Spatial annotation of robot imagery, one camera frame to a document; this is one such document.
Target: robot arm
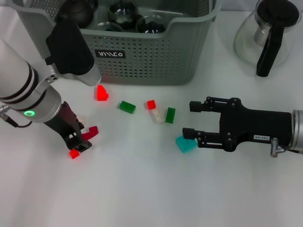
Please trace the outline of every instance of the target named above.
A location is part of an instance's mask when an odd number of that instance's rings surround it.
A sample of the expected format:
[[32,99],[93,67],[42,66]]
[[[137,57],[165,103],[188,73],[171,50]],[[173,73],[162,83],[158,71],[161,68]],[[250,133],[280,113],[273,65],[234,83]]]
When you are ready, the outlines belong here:
[[221,113],[220,132],[211,133],[183,128],[185,139],[197,139],[200,148],[217,148],[233,152],[240,143],[250,141],[271,144],[270,155],[287,150],[303,153],[302,111],[293,113],[250,110],[238,98],[207,97],[204,103],[190,102],[191,112]]
[[79,122],[67,102],[51,86],[64,74],[72,74],[82,83],[94,86],[101,80],[78,26],[70,21],[58,23],[46,40],[51,56],[28,64],[5,41],[0,39],[0,117],[18,126],[6,115],[15,110],[31,122],[44,123],[59,133],[69,149],[82,152],[92,145],[82,138]]

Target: red block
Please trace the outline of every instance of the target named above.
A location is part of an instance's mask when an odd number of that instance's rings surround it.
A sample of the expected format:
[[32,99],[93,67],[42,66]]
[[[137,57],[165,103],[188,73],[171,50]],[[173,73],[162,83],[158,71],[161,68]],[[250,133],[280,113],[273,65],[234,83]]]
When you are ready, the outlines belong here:
[[101,84],[97,85],[97,100],[106,101],[109,95]]
[[78,157],[79,155],[80,155],[80,152],[75,150],[75,149],[70,151],[70,156],[71,156],[72,159]]
[[97,136],[99,134],[98,127],[94,126],[89,128],[89,132],[82,134],[82,138],[84,140],[90,140],[91,138]]
[[155,103],[155,100],[150,100],[150,101],[147,101],[147,108],[148,108],[149,110],[156,109],[156,103]]

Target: teal block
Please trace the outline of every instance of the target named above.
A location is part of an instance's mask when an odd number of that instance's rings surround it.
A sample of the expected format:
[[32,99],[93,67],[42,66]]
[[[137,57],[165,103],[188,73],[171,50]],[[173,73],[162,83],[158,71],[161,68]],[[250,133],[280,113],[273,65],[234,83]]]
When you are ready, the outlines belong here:
[[187,140],[183,136],[176,138],[176,143],[183,153],[190,152],[198,146],[195,140]]

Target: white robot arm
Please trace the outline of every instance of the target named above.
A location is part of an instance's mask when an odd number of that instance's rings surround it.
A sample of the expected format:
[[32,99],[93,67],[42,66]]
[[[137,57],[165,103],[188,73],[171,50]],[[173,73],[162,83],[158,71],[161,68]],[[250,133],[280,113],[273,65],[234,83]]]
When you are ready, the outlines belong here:
[[73,74],[82,83],[94,86],[101,80],[78,26],[70,21],[58,23],[46,40],[51,56],[28,64],[5,41],[0,39],[0,117],[19,126],[6,115],[13,109],[31,122],[44,123],[64,139],[69,149],[82,152],[91,143],[84,141],[84,128],[60,94],[51,86],[63,74]]

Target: gray plastic basket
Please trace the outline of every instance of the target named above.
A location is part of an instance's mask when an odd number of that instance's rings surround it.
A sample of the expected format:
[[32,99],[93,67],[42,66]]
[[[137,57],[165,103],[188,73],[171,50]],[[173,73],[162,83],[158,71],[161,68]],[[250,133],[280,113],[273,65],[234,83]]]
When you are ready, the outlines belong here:
[[[9,0],[42,58],[50,55],[45,39],[64,0]],[[156,14],[166,21],[161,34],[94,30],[107,22],[106,1],[99,0],[94,20],[81,32],[95,57],[102,82],[137,85],[182,85],[196,71],[211,21],[221,0],[139,0],[141,15]],[[95,50],[124,51],[125,58],[97,57]]]

